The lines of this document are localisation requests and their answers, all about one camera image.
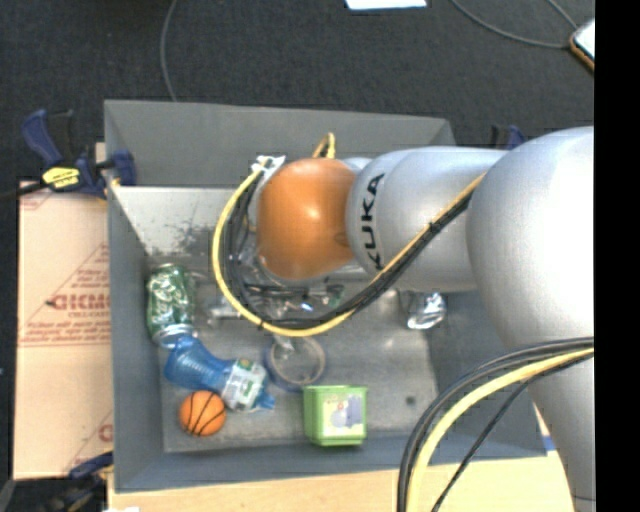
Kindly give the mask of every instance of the green can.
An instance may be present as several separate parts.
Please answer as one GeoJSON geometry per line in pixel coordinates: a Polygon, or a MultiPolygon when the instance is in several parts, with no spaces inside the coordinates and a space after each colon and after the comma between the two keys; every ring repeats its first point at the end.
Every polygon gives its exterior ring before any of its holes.
{"type": "Polygon", "coordinates": [[[147,328],[151,339],[171,348],[171,340],[194,331],[196,285],[182,265],[156,267],[147,281],[147,328]]]}

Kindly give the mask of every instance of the cardboard box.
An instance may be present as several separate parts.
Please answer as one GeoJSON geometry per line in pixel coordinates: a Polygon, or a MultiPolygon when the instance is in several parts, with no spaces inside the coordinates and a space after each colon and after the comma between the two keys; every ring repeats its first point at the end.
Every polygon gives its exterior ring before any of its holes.
{"type": "Polygon", "coordinates": [[[13,477],[64,476],[112,448],[107,205],[20,200],[13,477]]]}

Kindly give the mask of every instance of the green cube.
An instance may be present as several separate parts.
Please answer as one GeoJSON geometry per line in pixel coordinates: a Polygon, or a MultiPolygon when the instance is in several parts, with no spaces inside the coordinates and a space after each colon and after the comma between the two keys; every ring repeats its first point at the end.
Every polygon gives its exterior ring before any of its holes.
{"type": "Polygon", "coordinates": [[[320,446],[362,444],[367,437],[366,398],[363,386],[305,386],[305,435],[320,446]]]}

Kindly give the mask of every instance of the gray metal box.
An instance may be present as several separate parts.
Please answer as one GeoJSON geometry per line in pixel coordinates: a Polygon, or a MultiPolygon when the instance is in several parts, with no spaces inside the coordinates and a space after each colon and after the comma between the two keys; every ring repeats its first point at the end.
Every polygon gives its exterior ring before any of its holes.
{"type": "MultiPolygon", "coordinates": [[[[176,419],[187,391],[164,379],[166,352],[146,330],[150,269],[178,261],[203,276],[201,295],[211,291],[214,224],[257,154],[308,156],[327,131],[336,133],[345,157],[453,144],[453,137],[446,121],[431,118],[156,102],[107,102],[105,122],[107,152],[127,147],[140,170],[139,186],[115,187],[109,194],[117,491],[396,468],[411,428],[437,394],[503,352],[476,293],[448,297],[447,320],[425,333],[404,327],[397,294],[389,292],[320,339],[328,357],[321,382],[369,388],[368,438],[361,446],[310,444],[301,395],[273,384],[274,411],[230,413],[219,434],[190,438],[176,419]]],[[[212,328],[200,313],[196,323],[218,357],[260,360],[270,343],[244,320],[212,328]]],[[[491,405],[473,411],[448,436],[436,462],[464,454],[491,405]]],[[[543,451],[529,399],[524,396],[514,409],[480,456],[543,451]]]]}

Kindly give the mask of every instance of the blue bottle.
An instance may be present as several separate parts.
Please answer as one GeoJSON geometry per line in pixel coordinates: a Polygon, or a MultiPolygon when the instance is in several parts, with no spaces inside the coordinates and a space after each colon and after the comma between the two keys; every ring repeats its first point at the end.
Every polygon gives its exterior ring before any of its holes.
{"type": "Polygon", "coordinates": [[[164,376],[187,389],[209,389],[232,410],[273,409],[265,368],[248,359],[218,359],[193,336],[182,336],[169,354],[164,376]]]}

